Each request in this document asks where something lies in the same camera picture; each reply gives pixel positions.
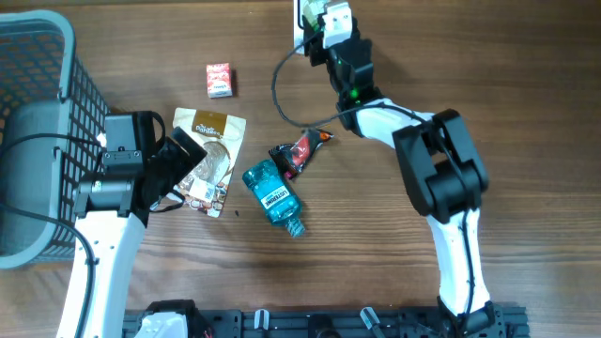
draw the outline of teal plastic bottle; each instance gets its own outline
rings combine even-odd
[[[304,233],[299,215],[302,204],[282,181],[272,160],[264,160],[249,169],[242,180],[254,193],[273,226],[285,226],[293,238]]]

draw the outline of table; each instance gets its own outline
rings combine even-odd
[[[270,98],[273,68],[292,47],[292,1],[98,5],[109,2],[51,8],[72,22],[78,54],[113,107],[157,111],[169,127],[177,107],[248,123],[221,218],[186,208],[152,216],[129,309],[169,299],[242,310],[435,304],[432,236],[385,145],[331,124],[336,141],[293,185],[304,238],[272,228],[241,180],[299,136]],[[599,3],[351,5],[387,96],[466,119],[491,179],[479,242],[493,300],[526,306],[533,337],[600,336]],[[210,100],[205,65],[220,62],[236,69],[237,95]],[[291,116],[334,113],[328,74],[307,59],[286,64],[279,88]],[[69,274],[70,264],[0,271],[0,335],[53,337]]]

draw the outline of white object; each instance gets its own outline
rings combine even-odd
[[[468,309],[470,296],[470,271],[468,269],[468,256],[465,250],[461,222],[463,212],[456,213],[451,220],[442,224],[434,217],[426,217],[432,228],[436,254],[440,269],[440,299],[453,313],[463,314]],[[480,265],[480,249],[478,248],[478,219],[480,209],[470,210],[467,218],[468,242],[470,244],[471,263],[473,266],[474,290],[470,312],[482,309],[490,300],[486,290]]]
[[[117,217],[116,211],[88,212],[75,222],[75,228],[90,243],[99,263],[92,287],[92,300],[85,322],[84,337],[120,337],[125,304],[128,297],[131,269],[142,243],[145,227],[133,213],[129,218]],[[75,243],[73,272],[65,308],[56,337],[75,336],[82,311],[87,280],[85,250]]]
[[[390,99],[374,100],[366,104],[376,105],[385,103],[394,104]],[[430,120],[432,113],[413,112],[415,115]],[[419,125],[421,122],[412,119],[407,115],[386,108],[362,109],[356,114],[357,125],[361,134],[369,139],[379,140],[388,146],[394,148],[393,132],[408,126]],[[468,307],[468,298],[470,296],[470,272],[468,269],[468,257],[465,250],[465,244],[459,225],[462,222],[463,212],[456,213],[451,220],[442,224],[434,217],[428,216],[427,222],[432,228],[432,234],[436,245],[437,257],[440,269],[440,298],[454,315],[463,314]],[[471,262],[474,273],[474,295],[471,305],[471,312],[475,312],[490,300],[490,295],[486,290],[485,282],[482,277],[482,267],[480,264],[480,250],[478,249],[478,218],[480,209],[471,211],[468,215],[468,241],[470,244]]]
[[[142,319],[142,327],[135,338],[178,338],[188,337],[188,322],[185,315],[156,313]]]
[[[353,32],[353,17],[348,2],[341,1],[326,5],[323,15],[323,48],[328,49],[336,43],[350,38]]]

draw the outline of gray bin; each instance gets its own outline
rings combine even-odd
[[[0,14],[0,148],[52,132],[95,139],[109,108],[75,54],[69,21],[49,10]],[[73,190],[100,148],[35,139],[0,160],[0,200],[73,226]],[[63,228],[0,211],[0,269],[71,260]]]

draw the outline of candy wrapper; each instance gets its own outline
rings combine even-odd
[[[308,129],[295,144],[279,145],[270,150],[270,155],[280,173],[288,179],[298,176],[313,154],[334,135],[319,129]]]
[[[177,108],[173,127],[181,127],[204,148],[207,156],[177,186],[185,204],[219,217],[238,157],[246,120],[243,118]]]

